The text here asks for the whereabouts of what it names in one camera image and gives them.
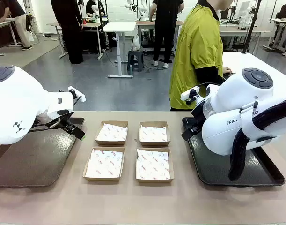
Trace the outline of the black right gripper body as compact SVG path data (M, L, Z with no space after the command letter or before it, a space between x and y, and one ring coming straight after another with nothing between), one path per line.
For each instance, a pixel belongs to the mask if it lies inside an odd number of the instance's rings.
M196 132L201 131L202 126L205 122L205 116L203 113L203 105L204 105L204 102L201 102L191 112L191 114L193 115L193 118L194 118L194 123L193 123L192 127L193 127L193 130Z

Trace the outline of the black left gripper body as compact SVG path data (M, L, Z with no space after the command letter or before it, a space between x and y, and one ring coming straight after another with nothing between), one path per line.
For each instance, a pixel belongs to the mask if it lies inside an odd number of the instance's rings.
M71 123L66 117L60 119L60 128L68 134L76 134L77 127Z

